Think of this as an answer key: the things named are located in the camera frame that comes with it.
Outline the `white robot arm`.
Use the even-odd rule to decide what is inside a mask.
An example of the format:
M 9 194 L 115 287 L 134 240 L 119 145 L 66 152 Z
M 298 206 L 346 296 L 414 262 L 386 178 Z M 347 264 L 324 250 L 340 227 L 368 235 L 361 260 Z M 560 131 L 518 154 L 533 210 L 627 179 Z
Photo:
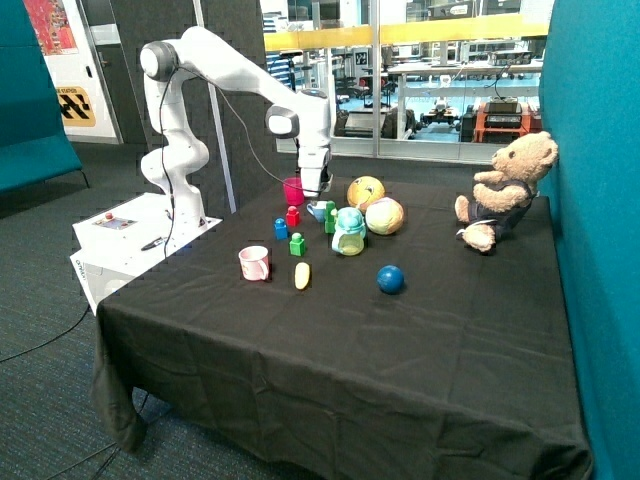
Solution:
M 205 222 L 201 193 L 186 179 L 209 160 L 209 150 L 193 134 L 185 110 L 182 84 L 193 77 L 222 90 L 251 92 L 269 100 L 266 126 L 275 137 L 293 138 L 298 144 L 304 195 L 315 198 L 330 188 L 332 108 L 324 91 L 291 90 L 199 26 L 187 29 L 179 39 L 146 44 L 140 62 L 151 126 L 166 139 L 165 145 L 143 157 L 141 168 L 167 195 L 178 227 L 197 228 Z

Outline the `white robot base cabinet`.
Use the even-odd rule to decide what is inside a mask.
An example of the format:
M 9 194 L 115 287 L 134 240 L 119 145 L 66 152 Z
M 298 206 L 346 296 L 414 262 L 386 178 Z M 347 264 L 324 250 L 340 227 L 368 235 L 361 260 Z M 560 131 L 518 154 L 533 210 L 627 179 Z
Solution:
M 163 194 L 144 193 L 73 225 L 80 249 L 70 256 L 93 312 L 98 304 L 221 220 L 191 227 L 170 217 Z

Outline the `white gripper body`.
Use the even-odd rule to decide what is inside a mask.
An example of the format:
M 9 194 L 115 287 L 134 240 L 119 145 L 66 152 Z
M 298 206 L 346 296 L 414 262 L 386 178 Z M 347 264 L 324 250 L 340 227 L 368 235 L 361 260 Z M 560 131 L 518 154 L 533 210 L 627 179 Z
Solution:
M 333 175 L 328 171 L 329 148 L 300 148 L 298 169 L 305 197 L 319 197 L 331 188 Z

